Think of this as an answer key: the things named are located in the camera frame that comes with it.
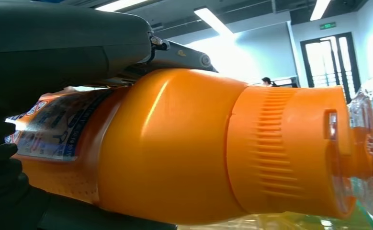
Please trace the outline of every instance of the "glass door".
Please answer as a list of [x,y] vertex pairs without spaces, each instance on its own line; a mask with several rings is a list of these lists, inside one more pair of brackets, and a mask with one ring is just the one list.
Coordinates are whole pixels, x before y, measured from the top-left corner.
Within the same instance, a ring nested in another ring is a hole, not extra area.
[[301,42],[309,87],[342,85],[346,100],[360,88],[351,33]]

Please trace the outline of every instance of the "gloved hand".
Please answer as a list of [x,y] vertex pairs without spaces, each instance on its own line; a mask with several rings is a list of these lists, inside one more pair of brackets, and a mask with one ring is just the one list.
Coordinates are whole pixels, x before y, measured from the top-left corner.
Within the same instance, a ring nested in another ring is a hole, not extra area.
[[15,128],[5,118],[27,112],[42,94],[114,76],[147,57],[148,30],[145,21],[131,15],[0,1],[0,230],[176,228],[34,188],[21,163],[10,159],[16,145],[4,143]]

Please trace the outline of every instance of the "door frame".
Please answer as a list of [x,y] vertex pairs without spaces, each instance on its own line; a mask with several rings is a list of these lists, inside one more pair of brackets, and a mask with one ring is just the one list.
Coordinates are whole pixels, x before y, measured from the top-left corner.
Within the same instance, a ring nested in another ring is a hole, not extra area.
[[[315,87],[315,84],[314,84],[313,78],[312,78],[312,72],[310,70],[309,58],[308,58],[307,52],[306,52],[306,45],[310,44],[310,43],[321,42],[321,39],[326,38],[326,37],[332,37],[332,36],[346,37],[347,38],[347,46],[348,46],[348,50],[349,50],[351,72],[352,72],[352,78],[353,78],[352,80],[353,80],[355,92],[357,92],[358,89],[361,86],[361,82],[360,82],[360,73],[358,71],[357,58],[355,56],[354,40],[352,38],[352,33],[351,32],[342,33],[342,34],[332,34],[332,35],[329,35],[329,36],[319,37],[319,38],[305,40],[305,41],[300,42],[301,49],[302,49],[302,56],[303,56],[303,60],[304,60],[305,70],[306,70],[307,83],[308,83],[310,88]],[[340,43],[339,43],[338,39],[337,39],[337,48],[338,48],[339,62],[342,62]],[[343,84],[347,84],[347,76],[346,76],[345,69],[341,70],[341,77],[343,78]]]

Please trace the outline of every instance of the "orange bottle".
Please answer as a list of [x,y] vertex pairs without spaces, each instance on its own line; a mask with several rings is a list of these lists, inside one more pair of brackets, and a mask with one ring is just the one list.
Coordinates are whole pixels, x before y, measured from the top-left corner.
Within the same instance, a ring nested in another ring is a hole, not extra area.
[[8,121],[32,185],[113,212],[191,225],[285,211],[344,218],[354,206],[346,191],[360,172],[341,88],[158,70],[133,87],[43,97]]

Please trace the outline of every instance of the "ceiling light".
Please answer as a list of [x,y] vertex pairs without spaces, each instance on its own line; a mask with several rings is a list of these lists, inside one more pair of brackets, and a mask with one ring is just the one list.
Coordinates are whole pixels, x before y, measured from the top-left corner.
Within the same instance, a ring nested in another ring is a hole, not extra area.
[[117,10],[129,7],[129,6],[133,6],[133,5],[142,3],[144,1],[148,1],[148,0],[118,0],[118,1],[114,1],[112,3],[109,3],[107,5],[98,7],[96,9],[100,10],[100,11],[113,12],[113,11],[117,11]]
[[317,0],[316,6],[313,9],[313,13],[312,13],[312,16],[310,17],[310,20],[314,21],[314,20],[321,19],[330,1],[331,0]]
[[209,24],[209,26],[216,30],[220,35],[229,36],[233,34],[233,32],[231,32],[208,8],[195,10],[195,14]]

